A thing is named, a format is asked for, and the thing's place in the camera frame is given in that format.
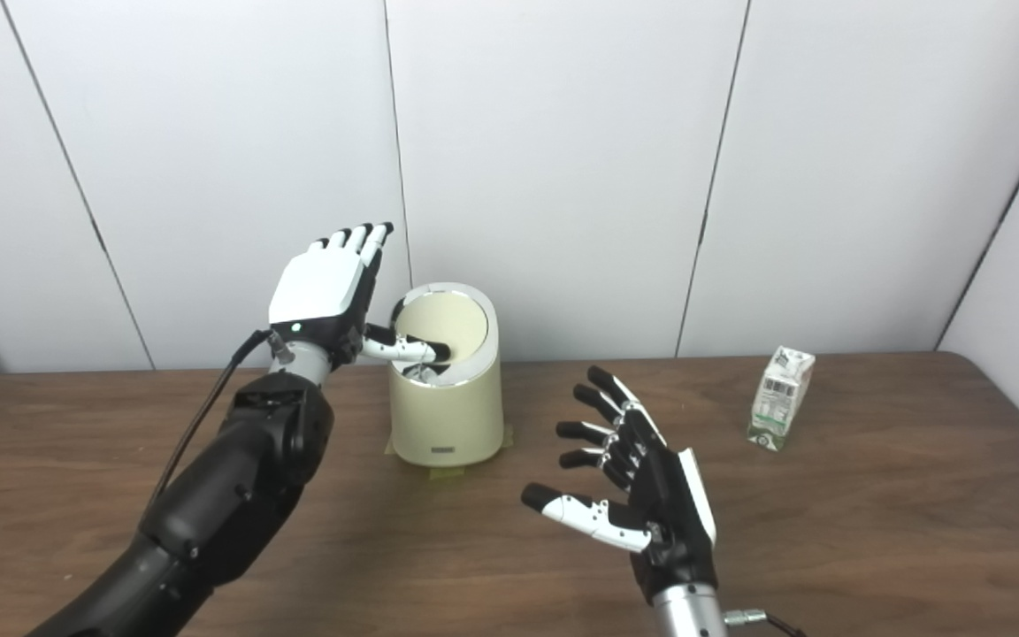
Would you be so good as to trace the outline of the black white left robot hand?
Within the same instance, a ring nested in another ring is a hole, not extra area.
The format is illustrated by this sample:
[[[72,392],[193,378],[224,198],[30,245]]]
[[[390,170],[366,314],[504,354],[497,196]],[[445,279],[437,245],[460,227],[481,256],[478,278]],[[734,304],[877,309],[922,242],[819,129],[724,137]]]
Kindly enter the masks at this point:
[[[368,322],[383,249],[393,231],[389,222],[363,223],[319,238],[296,255],[272,294],[271,330],[284,342],[324,352],[332,371],[363,354],[416,364],[447,362],[448,344]]]

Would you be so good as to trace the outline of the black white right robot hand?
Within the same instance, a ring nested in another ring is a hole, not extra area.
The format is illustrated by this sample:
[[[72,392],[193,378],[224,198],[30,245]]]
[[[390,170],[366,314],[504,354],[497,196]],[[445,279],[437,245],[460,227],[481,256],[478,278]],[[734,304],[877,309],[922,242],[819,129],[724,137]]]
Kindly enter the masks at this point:
[[[558,438],[584,443],[564,452],[558,464],[597,469],[625,499],[594,500],[534,481],[523,487],[521,503],[627,552],[647,603],[673,587],[717,590],[716,521],[694,452],[672,450],[646,405],[616,375],[598,365],[586,375],[573,396],[603,422],[555,424]]]

